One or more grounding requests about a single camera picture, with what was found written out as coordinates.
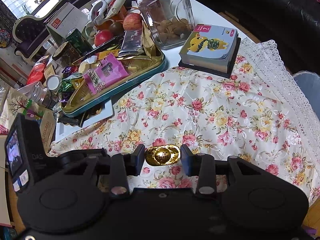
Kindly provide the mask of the gold ingot chocolate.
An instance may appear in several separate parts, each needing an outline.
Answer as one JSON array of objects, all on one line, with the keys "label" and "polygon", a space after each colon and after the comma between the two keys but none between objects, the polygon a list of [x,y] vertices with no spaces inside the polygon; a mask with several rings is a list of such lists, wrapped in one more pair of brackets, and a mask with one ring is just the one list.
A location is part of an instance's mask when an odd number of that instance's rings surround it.
[{"label": "gold ingot chocolate", "polygon": [[180,148],[172,144],[152,146],[145,151],[145,160],[151,166],[172,165],[177,163],[180,157]]}]

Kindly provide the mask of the gold tin tray with snacks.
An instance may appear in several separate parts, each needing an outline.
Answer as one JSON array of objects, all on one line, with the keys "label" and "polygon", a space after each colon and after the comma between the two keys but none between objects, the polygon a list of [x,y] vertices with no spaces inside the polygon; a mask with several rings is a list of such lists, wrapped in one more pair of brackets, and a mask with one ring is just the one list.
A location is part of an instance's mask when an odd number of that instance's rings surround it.
[{"label": "gold tin tray with snacks", "polygon": [[142,49],[139,55],[119,56],[122,41],[123,37],[118,36],[93,49],[79,60],[87,69],[62,80],[59,96],[64,115],[75,117],[84,113],[166,67],[165,55],[157,47],[150,55]]}]

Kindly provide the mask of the white tray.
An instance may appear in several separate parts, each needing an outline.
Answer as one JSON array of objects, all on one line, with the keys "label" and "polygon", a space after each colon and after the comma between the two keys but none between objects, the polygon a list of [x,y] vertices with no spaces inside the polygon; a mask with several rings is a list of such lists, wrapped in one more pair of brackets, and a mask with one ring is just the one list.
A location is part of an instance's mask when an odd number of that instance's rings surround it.
[{"label": "white tray", "polygon": [[111,99],[108,99],[74,118],[64,116],[65,122],[57,121],[56,123],[55,141],[60,141],[82,128],[86,128],[101,120],[107,119],[112,115],[112,101]]}]

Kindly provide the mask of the floral tablecloth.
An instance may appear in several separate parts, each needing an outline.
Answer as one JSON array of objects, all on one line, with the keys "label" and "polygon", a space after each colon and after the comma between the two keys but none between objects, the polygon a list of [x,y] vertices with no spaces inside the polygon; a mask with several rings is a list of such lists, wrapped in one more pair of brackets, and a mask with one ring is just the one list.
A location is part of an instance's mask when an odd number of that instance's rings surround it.
[{"label": "floral tablecloth", "polygon": [[113,105],[114,116],[51,145],[49,156],[186,145],[235,155],[319,198],[319,120],[270,40],[242,41],[231,77],[182,67],[156,74]]}]

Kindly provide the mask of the black chocolate bar wrapper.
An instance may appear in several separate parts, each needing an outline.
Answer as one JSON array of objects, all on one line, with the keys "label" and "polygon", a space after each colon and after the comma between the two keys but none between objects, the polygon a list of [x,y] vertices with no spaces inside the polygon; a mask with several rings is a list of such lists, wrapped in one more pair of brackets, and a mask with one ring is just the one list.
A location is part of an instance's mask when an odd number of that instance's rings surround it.
[{"label": "black chocolate bar wrapper", "polygon": [[57,122],[58,123],[63,123],[64,125],[71,125],[71,126],[79,126],[82,127],[84,124],[84,121],[87,118],[87,113],[81,113],[77,116],[74,117],[68,117],[64,114],[61,114],[58,119]]}]

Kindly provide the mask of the brown paper bag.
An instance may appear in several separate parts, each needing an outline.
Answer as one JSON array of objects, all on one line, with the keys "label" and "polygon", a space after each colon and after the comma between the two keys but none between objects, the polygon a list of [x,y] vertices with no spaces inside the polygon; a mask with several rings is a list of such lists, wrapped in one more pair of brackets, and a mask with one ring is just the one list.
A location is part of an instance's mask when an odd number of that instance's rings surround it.
[{"label": "brown paper bag", "polygon": [[38,105],[14,88],[1,89],[1,135],[7,135],[17,114],[34,120],[40,127],[41,139],[46,153],[50,150],[56,120],[53,112]]}]

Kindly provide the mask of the pink snack packet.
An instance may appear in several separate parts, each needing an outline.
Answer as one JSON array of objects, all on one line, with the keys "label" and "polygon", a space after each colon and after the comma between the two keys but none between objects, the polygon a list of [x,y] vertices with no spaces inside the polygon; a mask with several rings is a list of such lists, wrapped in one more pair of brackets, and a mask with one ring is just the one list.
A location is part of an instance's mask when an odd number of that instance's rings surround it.
[{"label": "pink snack packet", "polygon": [[128,76],[123,64],[113,54],[108,54],[100,61],[97,68],[90,69],[84,74],[84,80],[90,91],[97,94]]}]

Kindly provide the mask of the tiger desk calendar block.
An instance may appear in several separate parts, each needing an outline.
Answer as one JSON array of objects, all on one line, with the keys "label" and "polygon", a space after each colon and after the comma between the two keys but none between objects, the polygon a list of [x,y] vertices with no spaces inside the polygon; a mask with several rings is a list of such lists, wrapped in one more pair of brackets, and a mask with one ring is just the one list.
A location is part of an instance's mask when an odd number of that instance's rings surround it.
[{"label": "tiger desk calendar block", "polygon": [[180,50],[180,67],[229,78],[241,38],[236,28],[198,24]]}]

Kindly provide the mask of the red apple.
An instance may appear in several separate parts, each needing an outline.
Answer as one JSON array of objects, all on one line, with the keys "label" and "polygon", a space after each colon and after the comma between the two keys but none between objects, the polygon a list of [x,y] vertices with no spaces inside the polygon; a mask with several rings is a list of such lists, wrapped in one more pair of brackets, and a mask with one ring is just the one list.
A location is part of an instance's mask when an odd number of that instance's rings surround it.
[{"label": "red apple", "polygon": [[113,37],[114,37],[114,35],[109,30],[98,31],[95,38],[94,38],[94,45],[96,47],[98,47],[98,46],[102,45],[103,43],[109,41]]},{"label": "red apple", "polygon": [[138,13],[130,13],[123,20],[123,28],[128,30],[140,30],[142,29],[142,17]]}]

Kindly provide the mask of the green drink can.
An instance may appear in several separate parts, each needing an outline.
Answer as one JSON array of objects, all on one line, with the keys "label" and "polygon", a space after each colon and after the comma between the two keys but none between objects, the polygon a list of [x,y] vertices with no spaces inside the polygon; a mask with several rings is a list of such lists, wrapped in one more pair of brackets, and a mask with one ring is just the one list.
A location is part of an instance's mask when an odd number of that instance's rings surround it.
[{"label": "green drink can", "polygon": [[77,28],[73,28],[67,35],[66,40],[76,49],[76,51],[84,56],[92,51],[92,46],[82,36],[81,32]]}]

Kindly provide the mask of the white desk calendar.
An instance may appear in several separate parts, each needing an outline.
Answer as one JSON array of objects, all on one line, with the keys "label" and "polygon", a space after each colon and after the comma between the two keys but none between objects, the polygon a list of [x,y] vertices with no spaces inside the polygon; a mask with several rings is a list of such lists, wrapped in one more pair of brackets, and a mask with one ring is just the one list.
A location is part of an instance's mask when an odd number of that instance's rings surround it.
[{"label": "white desk calendar", "polygon": [[47,21],[46,28],[59,46],[66,41],[66,36],[74,28],[82,32],[87,24],[87,15],[71,3],[64,4]]}]

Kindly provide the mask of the large glass jar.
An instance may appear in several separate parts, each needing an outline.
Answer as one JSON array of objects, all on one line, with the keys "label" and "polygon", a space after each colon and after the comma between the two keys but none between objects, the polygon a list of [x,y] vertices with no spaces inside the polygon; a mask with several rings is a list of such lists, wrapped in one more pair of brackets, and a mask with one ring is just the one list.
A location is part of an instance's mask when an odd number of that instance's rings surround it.
[{"label": "large glass jar", "polygon": [[136,0],[155,44],[170,49],[184,44],[195,27],[190,0]]}]

